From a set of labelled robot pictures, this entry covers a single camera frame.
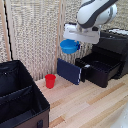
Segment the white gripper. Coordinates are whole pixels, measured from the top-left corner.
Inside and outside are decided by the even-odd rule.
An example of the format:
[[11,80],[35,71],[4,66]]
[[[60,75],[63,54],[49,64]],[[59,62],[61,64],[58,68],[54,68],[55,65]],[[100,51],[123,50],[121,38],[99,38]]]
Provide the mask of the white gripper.
[[100,38],[100,31],[93,31],[91,28],[82,29],[79,25],[66,24],[63,37],[65,39],[97,44]]

